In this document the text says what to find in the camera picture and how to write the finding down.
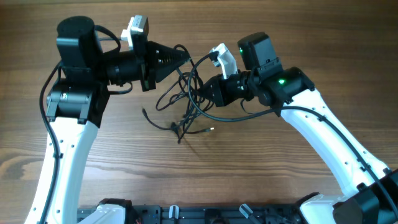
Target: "wooden table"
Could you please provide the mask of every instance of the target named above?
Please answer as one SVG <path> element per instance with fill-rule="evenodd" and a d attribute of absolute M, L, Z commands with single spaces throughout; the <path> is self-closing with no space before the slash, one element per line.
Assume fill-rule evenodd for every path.
<path fill-rule="evenodd" d="M 301 68 L 328 106 L 375 156 L 398 168 L 398 10 L 393 1 L 170 1 L 95 4 L 21 4 L 0 7 L 0 222 L 21 223 L 36 191 L 47 133 L 39 92 L 59 61 L 57 24 L 91 17 L 119 35 L 135 14 L 149 17 L 149 39 L 183 44 L 194 61 L 224 42 L 243 69 L 236 42 L 265 31 L 285 68 Z M 111 48 L 111 43 L 104 44 Z M 204 80 L 220 73 L 210 62 Z M 274 114 L 240 123 L 198 118 L 181 144 L 151 126 L 145 108 L 163 126 L 181 118 L 178 102 L 157 112 L 154 91 L 112 96 L 91 148 L 80 205 L 105 197 L 133 204 L 222 205 L 293 202 L 311 192 L 339 194 L 327 166 L 304 138 Z M 253 100 L 251 111 L 263 110 Z M 244 115 L 239 103 L 217 116 Z"/>

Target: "wooden surface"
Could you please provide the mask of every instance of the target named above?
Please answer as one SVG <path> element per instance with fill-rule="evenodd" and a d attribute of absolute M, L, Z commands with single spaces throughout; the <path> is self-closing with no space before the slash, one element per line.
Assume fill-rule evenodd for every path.
<path fill-rule="evenodd" d="M 57 24 L 75 15 L 119 35 L 135 14 L 149 17 L 149 39 L 185 45 L 194 61 L 224 42 L 243 69 L 236 42 L 265 31 L 285 68 L 301 68 L 358 140 L 398 168 L 398 10 L 393 1 L 204 1 L 0 6 L 0 223 L 21 223 L 36 191 L 47 133 L 39 92 L 60 59 Z M 210 62 L 204 80 L 220 73 Z M 304 138 L 274 114 L 240 123 L 203 117 L 181 144 L 160 131 L 181 118 L 185 102 L 159 113 L 174 73 L 142 93 L 112 96 L 85 169 L 80 205 L 105 197 L 133 204 L 215 205 L 293 202 L 311 192 L 339 194 L 331 172 Z M 263 110 L 258 102 L 249 110 Z M 244 115 L 238 103 L 215 108 Z"/>

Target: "brown table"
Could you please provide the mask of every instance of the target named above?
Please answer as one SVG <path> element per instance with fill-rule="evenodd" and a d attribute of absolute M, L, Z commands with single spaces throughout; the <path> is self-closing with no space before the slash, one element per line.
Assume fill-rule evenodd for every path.
<path fill-rule="evenodd" d="M 0 6 L 0 222 L 23 222 L 34 198 L 47 137 L 39 92 L 60 59 L 55 39 L 62 19 L 86 15 L 120 35 L 131 16 L 147 15 L 150 40 L 171 47 L 183 44 L 194 61 L 224 42 L 240 69 L 244 66 L 236 42 L 265 31 L 284 67 L 301 68 L 354 136 L 396 169 L 397 10 L 393 1 L 373 0 Z M 220 69 L 205 62 L 199 73 L 207 80 Z M 293 202 L 311 192 L 340 193 L 306 140 L 274 114 L 240 123 L 200 117 L 192 129 L 215 130 L 188 135 L 181 144 L 173 132 L 151 126 L 142 108 L 163 126 L 181 118 L 186 101 L 161 113 L 154 108 L 176 79 L 173 73 L 146 93 L 134 83 L 132 93 L 111 97 L 88 156 L 81 206 L 105 197 L 147 205 L 239 205 Z M 264 109 L 255 100 L 247 108 Z M 239 103 L 211 113 L 244 115 Z"/>

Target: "robotic arm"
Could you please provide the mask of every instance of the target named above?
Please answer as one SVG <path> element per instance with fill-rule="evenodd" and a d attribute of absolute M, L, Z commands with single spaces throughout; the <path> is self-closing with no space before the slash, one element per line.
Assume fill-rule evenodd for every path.
<path fill-rule="evenodd" d="M 94 25 L 87 17 L 65 19 L 57 30 L 62 63 L 57 67 L 58 80 L 47 98 L 47 118 L 53 134 L 49 131 L 39 184 L 25 223 L 76 222 L 85 163 L 103 111 L 110 95 L 126 93 L 109 91 L 107 85 L 123 86 L 139 80 L 143 91 L 152 90 L 155 83 L 190 59 L 186 52 L 148 41 L 145 16 L 132 17 L 127 30 L 123 31 L 122 40 L 129 43 L 127 52 L 119 52 L 116 36 Z M 109 35 L 118 47 L 102 53 L 97 32 Z M 262 114 L 275 112 L 283 117 L 314 147 L 344 194 L 307 197 L 297 204 L 299 218 L 280 223 L 394 223 L 396 217 L 390 200 L 393 204 L 398 201 L 398 171 L 391 172 L 355 140 L 300 69 L 282 68 L 265 33 L 243 38 L 238 47 L 248 71 L 238 70 L 232 54 L 220 44 L 210 51 L 209 58 L 223 73 L 209 79 L 198 94 L 216 106 L 258 97 L 261 104 L 271 107 Z M 60 78 L 61 69 L 65 79 Z M 253 216 L 256 210 L 252 211 L 246 204 L 239 210 L 242 217 L 247 218 L 245 222 L 271 222 L 266 215 L 260 222 Z M 165 215 L 169 219 L 164 220 L 163 215 L 156 212 L 146 222 L 179 223 L 183 213 L 179 214 L 176 206 L 163 212 L 170 213 Z M 226 214 L 217 216 L 227 218 Z M 104 199 L 81 223 L 140 223 L 139 217 L 142 216 L 131 201 Z"/>

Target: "wood grain tabletop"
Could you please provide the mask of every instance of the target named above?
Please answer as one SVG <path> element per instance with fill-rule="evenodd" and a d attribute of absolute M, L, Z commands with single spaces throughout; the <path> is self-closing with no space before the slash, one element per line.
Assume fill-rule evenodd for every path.
<path fill-rule="evenodd" d="M 264 31 L 284 68 L 302 69 L 359 142 L 391 169 L 398 168 L 396 2 L 84 2 L 0 5 L 0 223 L 22 223 L 29 212 L 47 138 L 39 93 L 60 60 L 57 24 L 76 15 L 88 16 L 116 35 L 131 16 L 147 15 L 150 40 L 170 47 L 183 44 L 195 62 L 224 42 L 240 69 L 237 41 Z M 122 49 L 128 49 L 125 43 Z M 198 72 L 206 81 L 221 70 L 206 61 Z M 132 93 L 109 99 L 88 156 L 80 206 L 106 197 L 131 199 L 134 205 L 240 205 L 341 193 L 308 142 L 274 114 L 238 123 L 201 116 L 192 130 L 215 130 L 186 135 L 177 144 L 173 132 L 153 127 L 141 113 L 145 108 L 163 126 L 180 120 L 186 99 L 155 110 L 159 96 L 177 78 L 173 73 L 145 93 L 133 83 Z M 256 99 L 246 107 L 266 109 Z M 245 115 L 238 102 L 210 113 Z"/>

